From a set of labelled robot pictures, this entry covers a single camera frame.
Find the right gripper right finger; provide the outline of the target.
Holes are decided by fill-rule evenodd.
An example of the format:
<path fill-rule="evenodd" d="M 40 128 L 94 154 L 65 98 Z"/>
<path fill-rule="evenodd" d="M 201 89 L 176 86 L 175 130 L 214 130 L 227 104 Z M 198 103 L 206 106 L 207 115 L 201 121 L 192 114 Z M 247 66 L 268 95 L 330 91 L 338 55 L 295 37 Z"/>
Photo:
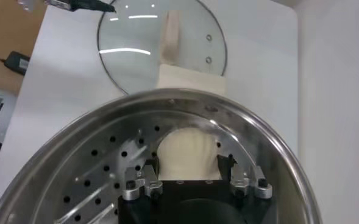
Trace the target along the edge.
<path fill-rule="evenodd" d="M 267 181 L 260 166 L 250 166 L 245 171 L 233 158 L 233 155 L 218 155 L 218 167 L 221 178 L 230 183 L 233 195 L 246 196 L 252 188 L 256 198 L 269 200 L 272 198 L 272 185 Z"/>

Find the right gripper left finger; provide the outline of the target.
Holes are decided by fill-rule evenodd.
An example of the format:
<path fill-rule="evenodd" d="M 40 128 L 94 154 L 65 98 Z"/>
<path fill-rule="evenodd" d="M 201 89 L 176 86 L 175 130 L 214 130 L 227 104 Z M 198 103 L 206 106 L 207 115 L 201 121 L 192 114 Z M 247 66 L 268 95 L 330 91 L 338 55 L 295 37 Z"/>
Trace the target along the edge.
<path fill-rule="evenodd" d="M 144 194 L 151 200 L 158 200 L 163 193 L 163 183 L 158 179 L 159 165 L 159 159 L 154 157 L 147 159 L 143 166 L 128 167 L 124 176 L 123 199 L 133 201 Z"/>

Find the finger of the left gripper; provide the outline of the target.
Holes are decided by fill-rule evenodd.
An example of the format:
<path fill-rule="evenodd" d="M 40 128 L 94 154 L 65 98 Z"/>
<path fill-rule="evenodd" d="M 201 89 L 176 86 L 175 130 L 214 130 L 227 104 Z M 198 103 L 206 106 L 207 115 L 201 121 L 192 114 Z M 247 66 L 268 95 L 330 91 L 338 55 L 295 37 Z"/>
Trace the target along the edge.
<path fill-rule="evenodd" d="M 76 10 L 92 10 L 99 12 L 115 12 L 114 6 L 102 2 L 100 0 L 44 0 L 48 5 L 55 6 L 57 8 L 75 12 Z"/>

